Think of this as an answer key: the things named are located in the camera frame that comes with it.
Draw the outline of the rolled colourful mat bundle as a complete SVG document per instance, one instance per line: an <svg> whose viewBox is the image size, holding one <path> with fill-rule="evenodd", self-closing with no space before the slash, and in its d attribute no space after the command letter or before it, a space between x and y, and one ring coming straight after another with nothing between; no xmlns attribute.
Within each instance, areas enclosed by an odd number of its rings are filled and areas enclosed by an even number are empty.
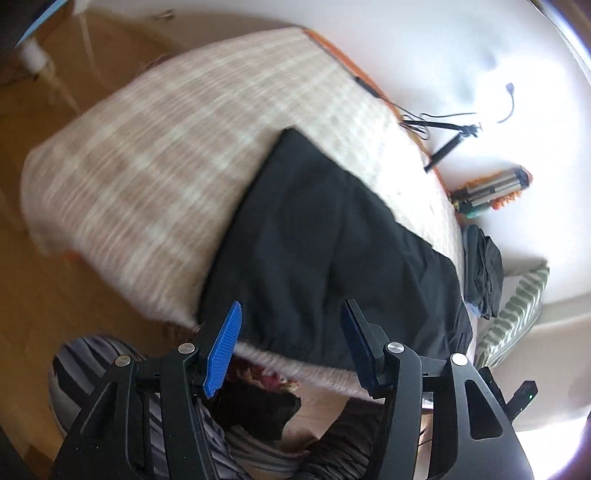
<svg viewBox="0 0 591 480"><path fill-rule="evenodd" d="M530 187L532 181L533 175L527 169L512 167L467 182L452 191L449 200L459 214L473 219L514 201Z"/></svg>

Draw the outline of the black pants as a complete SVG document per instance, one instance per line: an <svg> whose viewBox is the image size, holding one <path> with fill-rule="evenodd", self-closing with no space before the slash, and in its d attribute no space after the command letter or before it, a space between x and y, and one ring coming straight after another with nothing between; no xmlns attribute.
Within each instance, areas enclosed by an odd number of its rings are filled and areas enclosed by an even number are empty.
<svg viewBox="0 0 591 480"><path fill-rule="evenodd" d="M238 302L243 342L349 370L348 300L420 355L445 359L471 343L452 261L301 132L284 130L221 240L197 320L222 318Z"/></svg>

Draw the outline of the orange mattress sheet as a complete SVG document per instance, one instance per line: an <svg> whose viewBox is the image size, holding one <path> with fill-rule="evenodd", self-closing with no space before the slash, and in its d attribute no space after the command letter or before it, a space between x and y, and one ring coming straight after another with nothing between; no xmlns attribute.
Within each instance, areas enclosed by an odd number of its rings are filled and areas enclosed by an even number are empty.
<svg viewBox="0 0 591 480"><path fill-rule="evenodd" d="M327 51L329 53L329 55L334 57L335 60L338 60L339 63L341 63L342 66L346 69L346 71L349 72L349 74L352 74L353 77L355 77L355 78L360 78L362 81L362 84L370 87L370 90L372 92L376 93L379 99L384 100L384 101L389 100L386 93L378 86L378 84L376 82L374 82L372 79L370 79L370 76L365 71L363 71L362 68L360 68L358 65L356 65L356 63L353 62L353 60L351 58L349 58L349 56L346 56L346 54L343 53L341 49L339 49L334 44L332 44L331 41L329 41L327 38L325 38L320 33L315 32L315 30L304 28L304 33L307 34L308 37L310 37L312 41L315 41L315 43L318 43L318 45L321 46L322 49L325 49L325 51ZM399 109L399 107L396 107L393 104L390 105L389 108L390 108L390 110L392 110L392 112L396 116L397 120L399 122L401 122L403 120L401 109ZM413 131L407 131L407 134L413 140L413 142L419 147L421 152L424 155L426 155L426 157L429 157L429 159L430 159L431 155L428 153L428 150L426 147L426 140L422 140L420 138L420 136L418 135L418 133L413 132ZM434 168L432 170L432 173L434 173L434 175L438 179L439 184L443 188L444 192L449 195L449 193L450 193L449 189L447 188L438 169Z"/></svg>

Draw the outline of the green striped pillow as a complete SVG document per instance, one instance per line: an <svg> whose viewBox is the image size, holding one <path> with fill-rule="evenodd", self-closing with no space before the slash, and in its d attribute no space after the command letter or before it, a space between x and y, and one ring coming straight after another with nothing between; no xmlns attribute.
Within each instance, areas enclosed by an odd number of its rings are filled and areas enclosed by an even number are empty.
<svg viewBox="0 0 591 480"><path fill-rule="evenodd" d="M495 368L538 322L550 269L542 263L503 282L499 312L481 318L476 338L475 366Z"/></svg>

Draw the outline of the checkered beige bed blanket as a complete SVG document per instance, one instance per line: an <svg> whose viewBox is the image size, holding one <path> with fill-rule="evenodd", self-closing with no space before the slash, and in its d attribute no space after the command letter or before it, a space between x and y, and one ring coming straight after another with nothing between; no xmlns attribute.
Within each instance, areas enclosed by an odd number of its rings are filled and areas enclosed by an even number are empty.
<svg viewBox="0 0 591 480"><path fill-rule="evenodd" d="M421 143L301 28L200 47L140 75L33 149L21 208L46 254L79 254L144 317L192 327L236 206L297 128L453 268L459 225Z"/></svg>

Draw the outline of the stack of dark folded clothes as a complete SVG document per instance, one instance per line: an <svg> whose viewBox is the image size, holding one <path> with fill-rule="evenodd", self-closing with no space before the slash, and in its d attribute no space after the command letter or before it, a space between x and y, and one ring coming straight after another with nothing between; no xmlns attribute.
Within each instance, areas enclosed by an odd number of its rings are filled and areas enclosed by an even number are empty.
<svg viewBox="0 0 591 480"><path fill-rule="evenodd" d="M462 231L464 248L464 298L490 320L500 311L504 268L499 248L477 225Z"/></svg>

